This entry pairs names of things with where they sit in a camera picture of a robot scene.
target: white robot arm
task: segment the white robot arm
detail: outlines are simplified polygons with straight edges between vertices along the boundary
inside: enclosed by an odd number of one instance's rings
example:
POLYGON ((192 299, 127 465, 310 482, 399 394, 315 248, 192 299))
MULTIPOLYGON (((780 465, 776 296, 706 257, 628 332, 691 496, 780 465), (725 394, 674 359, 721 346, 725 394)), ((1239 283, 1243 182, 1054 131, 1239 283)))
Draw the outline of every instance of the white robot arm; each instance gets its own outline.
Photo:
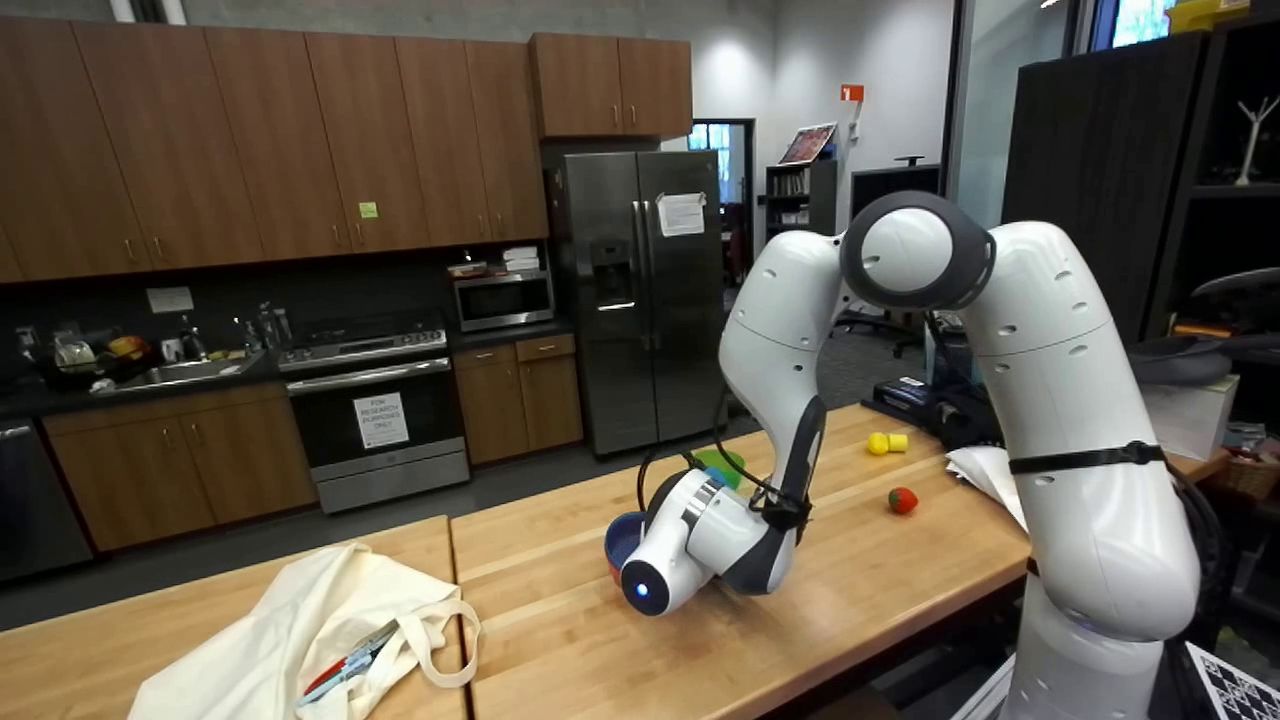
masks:
POLYGON ((975 229, 922 194, 865 209, 840 248, 776 235, 757 259, 721 367, 776 450, 751 507, 705 471, 662 486, 619 564, 641 614, 712 575, 770 591, 806 515, 823 353, 840 275, 880 308, 949 308, 988 386, 1034 547, 1002 716, 1149 716, 1163 641, 1195 618, 1201 562, 1112 311, 1053 226, 975 229))

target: doorway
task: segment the doorway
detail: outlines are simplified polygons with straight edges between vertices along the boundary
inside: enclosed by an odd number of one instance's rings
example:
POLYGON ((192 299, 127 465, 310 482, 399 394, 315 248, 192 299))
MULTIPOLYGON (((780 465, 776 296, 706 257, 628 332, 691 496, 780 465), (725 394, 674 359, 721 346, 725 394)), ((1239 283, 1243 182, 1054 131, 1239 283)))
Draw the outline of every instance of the doorway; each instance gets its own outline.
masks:
POLYGON ((715 154, 725 283, 751 270, 751 142, 757 121, 691 121, 688 148, 715 154))

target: backsplash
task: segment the backsplash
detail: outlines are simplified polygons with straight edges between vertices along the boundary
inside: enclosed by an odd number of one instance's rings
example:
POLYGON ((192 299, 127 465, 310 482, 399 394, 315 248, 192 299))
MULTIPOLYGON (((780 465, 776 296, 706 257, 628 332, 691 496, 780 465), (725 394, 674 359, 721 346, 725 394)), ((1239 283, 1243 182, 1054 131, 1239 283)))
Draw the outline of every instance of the backsplash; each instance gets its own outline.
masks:
MULTIPOLYGON (((497 259, 503 248, 474 248, 474 259, 497 259)), ((56 283, 0 290, 0 386, 25 372, 15 327, 47 332, 81 325, 89 335, 103 332, 178 332, 175 318, 151 318, 148 290, 192 290, 192 322, 208 349, 237 349, 231 318, 250 318, 262 299, 289 308, 297 332, 309 325, 355 322, 429 322, 455 327, 446 263, 463 248, 394 254, 394 257, 339 257, 258 270, 201 270, 159 275, 101 275, 56 283)))

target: dark floor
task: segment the dark floor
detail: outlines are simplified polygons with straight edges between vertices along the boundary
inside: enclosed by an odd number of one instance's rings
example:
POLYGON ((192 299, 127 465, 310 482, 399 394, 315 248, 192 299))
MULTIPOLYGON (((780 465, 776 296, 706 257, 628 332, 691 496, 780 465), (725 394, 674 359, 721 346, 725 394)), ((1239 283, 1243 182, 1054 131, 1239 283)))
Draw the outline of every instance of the dark floor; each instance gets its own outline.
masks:
MULTIPOLYGON (((922 372, 919 346, 899 349, 896 335, 873 332, 865 325, 840 327, 830 335, 828 394, 830 394, 837 409, 865 399, 877 380, 919 377, 919 372, 922 372)), ((474 475, 461 489, 424 491, 424 496, 344 514, 344 515, 323 515, 320 507, 302 507, 302 514, 284 514, 284 515, 269 515, 269 520, 250 520, 250 524, 237 524, 237 527, 221 527, 221 531, 168 542, 156 547, 115 553, 115 558, 94 562, 89 567, 67 567, 67 574, 44 575, 44 581, 0 588, 0 630, 15 630, 15 623, 44 621, 44 618, 125 599, 137 591, 156 591, 168 585, 201 581, 211 574, 245 567, 245 564, 302 553, 302 547, 320 547, 333 542, 352 542, 352 535, 411 524, 424 515, 478 514, 491 503, 506 503, 518 496, 563 489, 563 486, 613 471, 613 469, 628 469, 636 459, 641 456, 597 459, 585 445, 574 445, 574 450, 558 450, 558 452, 541 452, 541 456, 474 469, 474 475)), ((1255 674, 1259 682, 1280 685, 1273 623, 1266 630, 1226 623, 1221 653, 1230 665, 1255 674)), ((962 685, 962 690, 939 685, 939 692, 917 698, 912 708, 905 708, 905 716, 937 716, 937 712, 949 716, 975 690, 981 678, 966 674, 966 682, 972 685, 962 685)))

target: microwave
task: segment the microwave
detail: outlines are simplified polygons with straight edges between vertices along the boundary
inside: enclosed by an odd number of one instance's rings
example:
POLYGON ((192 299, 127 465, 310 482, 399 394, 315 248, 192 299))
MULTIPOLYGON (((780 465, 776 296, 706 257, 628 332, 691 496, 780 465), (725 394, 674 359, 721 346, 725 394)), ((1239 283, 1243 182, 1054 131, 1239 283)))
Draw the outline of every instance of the microwave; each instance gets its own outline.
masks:
POLYGON ((556 322, 552 271, 487 271, 453 282, 455 327, 491 332, 556 322))

